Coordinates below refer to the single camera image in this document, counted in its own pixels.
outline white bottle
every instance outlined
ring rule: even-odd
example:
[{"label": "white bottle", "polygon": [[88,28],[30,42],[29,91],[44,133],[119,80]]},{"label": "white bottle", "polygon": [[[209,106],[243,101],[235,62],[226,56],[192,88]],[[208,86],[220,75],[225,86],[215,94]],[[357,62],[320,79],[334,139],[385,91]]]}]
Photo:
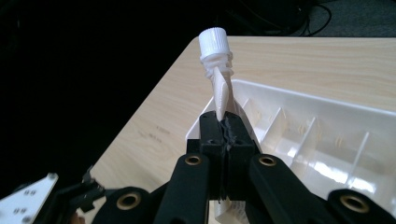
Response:
[{"label": "white bottle", "polygon": [[[201,47],[200,60],[206,70],[205,76],[212,81],[218,121],[223,119],[225,111],[240,116],[243,110],[240,110],[239,104],[233,98],[233,53],[230,51],[225,30],[220,27],[209,28],[202,31],[198,37]],[[244,123],[253,132],[247,117],[244,118]],[[244,208],[245,202],[231,202],[228,198],[214,202],[215,219],[219,223],[227,224],[248,223]]]},{"label": "white bottle", "polygon": [[225,111],[238,114],[231,82],[233,53],[225,30],[220,27],[206,29],[199,34],[199,43],[205,76],[212,81],[217,119],[222,120]]}]

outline wooden table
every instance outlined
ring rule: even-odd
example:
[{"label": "wooden table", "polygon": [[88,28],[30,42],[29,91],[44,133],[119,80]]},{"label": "wooden table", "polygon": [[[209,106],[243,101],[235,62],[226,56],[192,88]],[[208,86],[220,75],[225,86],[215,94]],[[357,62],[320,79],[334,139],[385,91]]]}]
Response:
[{"label": "wooden table", "polygon": [[[396,111],[396,38],[229,36],[229,45],[232,78]],[[93,166],[105,188],[152,192],[170,179],[213,93],[200,55],[196,37]]]}]

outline screw hole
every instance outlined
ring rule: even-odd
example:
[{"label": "screw hole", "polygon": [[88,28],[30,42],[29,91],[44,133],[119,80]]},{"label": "screw hole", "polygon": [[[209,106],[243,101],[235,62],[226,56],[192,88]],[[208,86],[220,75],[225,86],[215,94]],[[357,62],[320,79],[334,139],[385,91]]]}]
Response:
[{"label": "screw hole", "polygon": [[260,157],[259,162],[266,166],[275,166],[276,165],[276,161],[268,156]]},{"label": "screw hole", "polygon": [[345,207],[358,213],[367,213],[370,210],[364,200],[354,195],[343,195],[340,201]]},{"label": "screw hole", "polygon": [[201,158],[198,156],[189,156],[188,158],[186,158],[185,162],[188,165],[198,165],[201,163]]},{"label": "screw hole", "polygon": [[32,221],[32,218],[31,217],[24,217],[23,219],[22,219],[22,223],[30,223]]},{"label": "screw hole", "polygon": [[120,210],[130,210],[140,204],[140,194],[138,192],[127,193],[119,197],[117,207]]}]

